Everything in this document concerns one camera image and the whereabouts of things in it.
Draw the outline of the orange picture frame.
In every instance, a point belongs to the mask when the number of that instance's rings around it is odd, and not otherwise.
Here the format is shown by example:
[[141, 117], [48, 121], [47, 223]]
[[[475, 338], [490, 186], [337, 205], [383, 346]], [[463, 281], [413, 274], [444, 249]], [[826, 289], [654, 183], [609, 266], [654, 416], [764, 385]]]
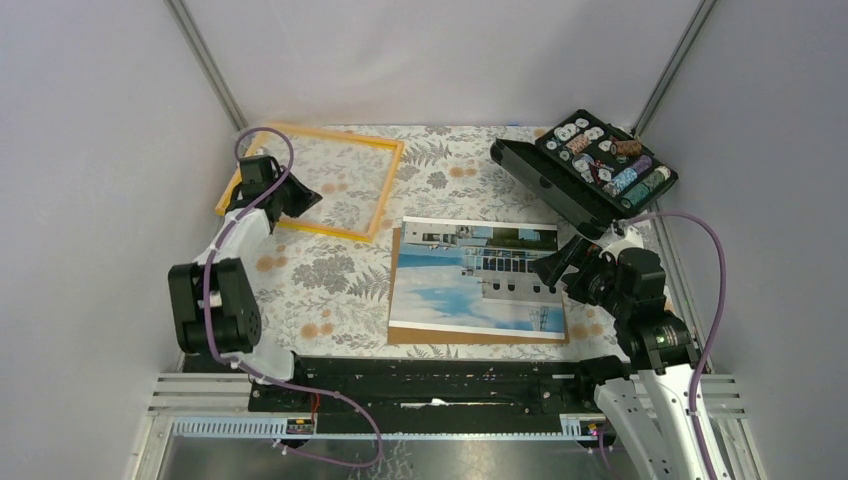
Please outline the orange picture frame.
[[297, 218], [282, 216], [279, 225], [316, 234], [370, 242], [384, 213], [404, 152], [396, 139], [316, 127], [269, 123], [239, 140], [246, 155], [267, 154], [281, 165], [294, 149], [293, 174], [322, 199]]

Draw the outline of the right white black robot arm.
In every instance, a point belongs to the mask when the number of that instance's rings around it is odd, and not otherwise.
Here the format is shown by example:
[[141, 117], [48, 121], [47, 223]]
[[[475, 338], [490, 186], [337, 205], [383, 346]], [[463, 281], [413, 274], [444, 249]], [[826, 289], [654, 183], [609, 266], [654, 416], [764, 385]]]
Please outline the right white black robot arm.
[[601, 410], [640, 478], [731, 478], [706, 411], [703, 357], [667, 309], [666, 272], [638, 232], [606, 248], [576, 235], [532, 269], [543, 285], [613, 317], [625, 356], [579, 362], [573, 396], [583, 410]]

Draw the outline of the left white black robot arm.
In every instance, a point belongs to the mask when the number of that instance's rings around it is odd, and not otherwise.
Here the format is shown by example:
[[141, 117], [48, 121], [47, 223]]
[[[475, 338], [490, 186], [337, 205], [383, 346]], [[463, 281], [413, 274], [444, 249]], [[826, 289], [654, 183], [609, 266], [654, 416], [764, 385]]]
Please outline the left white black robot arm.
[[242, 158], [239, 173], [222, 228], [194, 260], [168, 272], [176, 340], [186, 355], [206, 355], [273, 384], [272, 398], [296, 411], [311, 387], [295, 374], [296, 354], [263, 336], [258, 280], [249, 266], [281, 217], [297, 217], [322, 197], [273, 156]]

